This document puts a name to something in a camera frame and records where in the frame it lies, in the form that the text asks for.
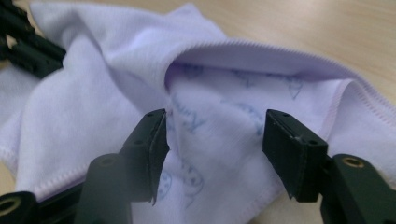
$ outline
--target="white towel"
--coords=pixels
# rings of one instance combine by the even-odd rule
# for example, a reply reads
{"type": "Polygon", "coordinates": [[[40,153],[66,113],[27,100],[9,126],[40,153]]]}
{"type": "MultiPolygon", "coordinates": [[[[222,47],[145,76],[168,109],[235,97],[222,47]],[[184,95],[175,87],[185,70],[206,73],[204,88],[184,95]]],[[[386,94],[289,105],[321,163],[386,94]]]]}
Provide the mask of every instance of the white towel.
{"type": "Polygon", "coordinates": [[[129,7],[34,3],[67,50],[45,79],[0,73],[0,158],[16,190],[44,200],[118,152],[141,117],[167,110],[171,148],[158,202],[134,223],[246,223],[283,191],[262,153],[267,108],[292,114],[330,154],[370,161],[396,186],[396,109],[366,81],[313,55],[226,37],[193,5],[168,15],[129,7]]]}

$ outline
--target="blue printed pattern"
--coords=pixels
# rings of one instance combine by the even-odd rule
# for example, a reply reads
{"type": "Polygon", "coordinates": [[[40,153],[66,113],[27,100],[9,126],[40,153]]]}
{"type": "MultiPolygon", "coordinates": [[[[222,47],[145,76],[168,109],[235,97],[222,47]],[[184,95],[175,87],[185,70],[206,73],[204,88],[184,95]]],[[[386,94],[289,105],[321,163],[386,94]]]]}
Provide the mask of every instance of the blue printed pattern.
{"type": "Polygon", "coordinates": [[[160,176],[160,185],[158,187],[157,201],[160,201],[165,198],[171,186],[172,186],[172,176],[163,170],[160,176]]]}
{"type": "Polygon", "coordinates": [[[300,92],[304,86],[304,82],[297,77],[285,76],[285,75],[280,75],[280,74],[266,74],[266,75],[268,77],[283,81],[286,85],[288,85],[289,93],[290,93],[291,99],[293,99],[293,100],[295,100],[297,98],[297,96],[300,94],[300,92]]]}
{"type": "Polygon", "coordinates": [[[183,121],[183,126],[187,129],[189,133],[195,133],[195,131],[204,125],[206,123],[206,120],[203,120],[199,118],[198,114],[196,111],[188,109],[186,106],[184,106],[178,99],[177,96],[174,95],[172,97],[172,102],[175,106],[175,109],[177,110],[180,115],[186,118],[185,121],[183,121]]]}
{"type": "Polygon", "coordinates": [[[251,80],[251,76],[249,75],[249,73],[247,72],[242,72],[242,71],[238,71],[238,70],[232,70],[231,71],[238,79],[240,79],[241,81],[241,85],[243,85],[244,87],[251,88],[252,86],[254,86],[254,82],[253,80],[251,80]]]}
{"type": "Polygon", "coordinates": [[[264,132],[264,117],[260,111],[258,111],[256,108],[254,108],[252,105],[248,105],[246,103],[232,103],[227,100],[222,100],[221,103],[232,105],[238,109],[241,109],[244,111],[250,118],[250,120],[253,121],[254,127],[256,130],[256,134],[258,136],[261,136],[264,132]]]}
{"type": "Polygon", "coordinates": [[[195,196],[204,188],[204,179],[199,171],[186,161],[182,162],[181,170],[183,172],[186,208],[188,208],[193,204],[195,196]]]}

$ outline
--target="screw hole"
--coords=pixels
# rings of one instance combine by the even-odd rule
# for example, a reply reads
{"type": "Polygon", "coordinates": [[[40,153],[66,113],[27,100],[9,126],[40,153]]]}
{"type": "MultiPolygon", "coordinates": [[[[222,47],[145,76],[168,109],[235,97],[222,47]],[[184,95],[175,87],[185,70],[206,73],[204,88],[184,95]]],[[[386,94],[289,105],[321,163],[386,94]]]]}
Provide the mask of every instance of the screw hole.
{"type": "Polygon", "coordinates": [[[355,158],[351,158],[351,157],[345,157],[343,158],[343,162],[350,166],[350,167],[354,167],[354,168],[363,168],[364,167],[364,163],[361,162],[360,160],[357,160],[355,158]]]}
{"type": "Polygon", "coordinates": [[[17,209],[21,204],[21,198],[12,197],[0,202],[0,217],[5,216],[15,209],[17,209]]]}
{"type": "Polygon", "coordinates": [[[100,161],[100,165],[103,167],[111,166],[116,160],[113,158],[104,158],[100,161]]]}

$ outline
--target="table surface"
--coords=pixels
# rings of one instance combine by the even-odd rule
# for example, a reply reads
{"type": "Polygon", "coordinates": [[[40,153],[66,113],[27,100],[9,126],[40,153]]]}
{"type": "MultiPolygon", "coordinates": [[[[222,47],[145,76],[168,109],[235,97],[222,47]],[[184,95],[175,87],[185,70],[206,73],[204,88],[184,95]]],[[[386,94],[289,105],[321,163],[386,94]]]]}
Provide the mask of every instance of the table surface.
{"type": "MultiPolygon", "coordinates": [[[[29,0],[17,2],[27,7],[29,0]]],[[[185,0],[93,0],[166,13],[185,0]]],[[[298,49],[334,59],[360,73],[396,104],[396,1],[393,0],[191,0],[226,35],[298,49]]],[[[0,164],[0,194],[13,179],[0,164]]],[[[286,223],[282,214],[320,223],[317,204],[287,203],[282,196],[251,223],[286,223]],[[281,216],[274,222],[274,217],[281,216]]]]}

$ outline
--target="microfiber cloth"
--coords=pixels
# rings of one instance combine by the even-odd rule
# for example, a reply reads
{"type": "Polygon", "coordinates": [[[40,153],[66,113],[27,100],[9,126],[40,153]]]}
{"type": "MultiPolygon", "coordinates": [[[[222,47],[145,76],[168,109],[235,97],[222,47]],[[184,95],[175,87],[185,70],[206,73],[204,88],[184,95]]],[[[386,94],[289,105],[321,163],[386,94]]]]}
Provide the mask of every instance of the microfiber cloth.
{"type": "Polygon", "coordinates": [[[170,152],[158,201],[133,203],[134,223],[258,215],[283,192],[262,153],[268,108],[396,186],[396,109],[339,63],[229,38],[193,5],[167,15],[76,3],[31,9],[67,54],[40,81],[11,66],[0,72],[0,158],[16,190],[42,201],[83,181],[94,158],[118,152],[142,116],[163,107],[170,152]]]}

